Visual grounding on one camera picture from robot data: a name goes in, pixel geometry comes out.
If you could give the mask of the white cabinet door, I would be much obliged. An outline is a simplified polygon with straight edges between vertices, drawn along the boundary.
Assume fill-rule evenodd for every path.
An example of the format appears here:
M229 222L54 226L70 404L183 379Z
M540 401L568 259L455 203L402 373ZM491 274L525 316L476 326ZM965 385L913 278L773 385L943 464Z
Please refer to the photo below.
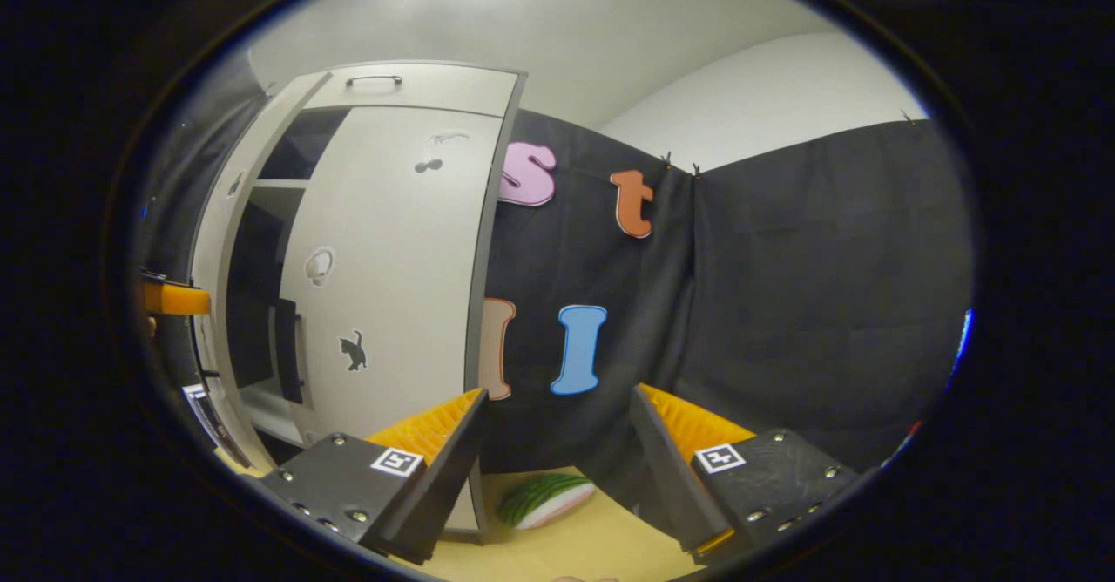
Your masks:
M337 120L287 241L306 444L360 438L466 390L471 291L494 115L398 106L307 111Z
M248 475L266 475L275 463L240 400L227 342L227 271L240 217L254 182L291 123L331 78L332 72L326 71L291 79L248 122L211 186L191 253L192 284L210 295L209 316L193 317L202 381L220 427L227 433L227 442L223 443L227 466Z

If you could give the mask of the laptop screen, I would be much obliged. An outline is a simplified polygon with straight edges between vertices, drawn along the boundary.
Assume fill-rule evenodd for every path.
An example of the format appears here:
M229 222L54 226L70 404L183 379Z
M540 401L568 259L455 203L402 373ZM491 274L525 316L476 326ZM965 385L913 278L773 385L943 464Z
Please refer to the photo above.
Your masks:
M967 348L967 343L968 343L969 334L970 334L970 324L971 324L972 313L973 313L973 309L972 308L969 308L969 309L967 309L967 311L964 311L963 323L961 323L960 333L958 336L958 343L956 345L956 356L953 356L953 362L952 362L951 369L950 369L950 378L952 378L952 376L956 375L956 371L959 368L960 361L961 361L961 359L963 359L964 348Z

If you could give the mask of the white cabinet drawer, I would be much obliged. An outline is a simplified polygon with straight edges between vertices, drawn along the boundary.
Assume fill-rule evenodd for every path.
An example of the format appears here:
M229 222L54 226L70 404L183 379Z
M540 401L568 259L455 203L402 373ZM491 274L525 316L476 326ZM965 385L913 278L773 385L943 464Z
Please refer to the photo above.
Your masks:
M368 74L403 75L403 85L345 86L347 78ZM504 117L525 78L525 72L471 64L351 64L331 69L324 85L304 106L307 109L394 106Z

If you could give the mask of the toy watermelon slice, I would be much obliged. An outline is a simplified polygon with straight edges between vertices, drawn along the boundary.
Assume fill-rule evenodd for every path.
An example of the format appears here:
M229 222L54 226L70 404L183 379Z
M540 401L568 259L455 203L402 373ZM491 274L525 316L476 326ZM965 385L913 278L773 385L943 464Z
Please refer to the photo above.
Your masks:
M585 476L547 472L515 485L497 506L497 518L515 531L545 526L597 494L597 485Z

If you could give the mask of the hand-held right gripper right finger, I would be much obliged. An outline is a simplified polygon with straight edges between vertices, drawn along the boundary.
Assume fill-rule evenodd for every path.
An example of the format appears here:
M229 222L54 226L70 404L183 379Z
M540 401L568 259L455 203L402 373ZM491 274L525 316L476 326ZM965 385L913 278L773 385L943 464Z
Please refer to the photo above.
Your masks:
M697 565L792 539L861 482L795 431L756 434L648 384L631 392L631 423L673 539Z

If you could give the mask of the black backdrop cloth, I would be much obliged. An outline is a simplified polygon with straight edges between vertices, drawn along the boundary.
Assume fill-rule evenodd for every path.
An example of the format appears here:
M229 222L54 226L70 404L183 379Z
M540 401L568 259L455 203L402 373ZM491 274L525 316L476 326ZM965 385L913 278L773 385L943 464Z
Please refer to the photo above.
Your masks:
M573 464L644 507L638 384L753 430L788 428L857 471L888 459L944 389L973 288L963 162L876 54L832 31L714 59L601 126L534 100L544 72L510 59L316 62L264 85L239 54L183 106L116 277L195 287L211 186L280 86L418 61L527 75L484 288L487 439L450 527L477 531L483 471Z

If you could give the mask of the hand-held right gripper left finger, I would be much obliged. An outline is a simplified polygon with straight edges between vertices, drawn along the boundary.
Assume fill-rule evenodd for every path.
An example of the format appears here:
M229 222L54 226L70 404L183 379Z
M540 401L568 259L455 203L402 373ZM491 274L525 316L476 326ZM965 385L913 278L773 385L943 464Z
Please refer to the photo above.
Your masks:
M334 431L260 485L334 535L421 565L477 463L488 394L463 392L374 436Z

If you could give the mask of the white grey cabinet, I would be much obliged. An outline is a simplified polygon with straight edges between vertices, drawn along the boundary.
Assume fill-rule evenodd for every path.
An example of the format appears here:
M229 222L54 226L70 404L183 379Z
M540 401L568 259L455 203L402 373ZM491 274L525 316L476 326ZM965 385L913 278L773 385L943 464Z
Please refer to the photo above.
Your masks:
M483 386L482 332L484 288L489 266L491 227L497 212L501 176L504 169L504 158L510 149L510 134L514 118L517 116L518 99L524 89L524 83L518 85L515 97L506 110L503 129L500 134L497 155L489 169L489 190L487 190L484 212L481 217L481 230L477 240L476 261L474 265L474 283L471 291L471 324L469 353L474 362L466 368L466 390L471 391ZM280 138L274 152L268 157L266 164L259 174L259 180L309 180L317 166L324 144L337 129L337 120L314 120L308 118L307 109L298 114L287 133ZM294 225L303 192L291 190L252 190L248 197L234 241L233 253L227 271L227 342L230 342L231 361L235 375L240 400L246 408L254 430L264 448L266 442L277 439L291 444L303 450L309 444L301 440L295 431L294 419L290 409L294 402L282 398L279 381L274 375L272 351L268 347L268 308L275 299L281 299L281 277L284 258L287 258L287 241ZM279 464L277 455L268 450L268 455Z

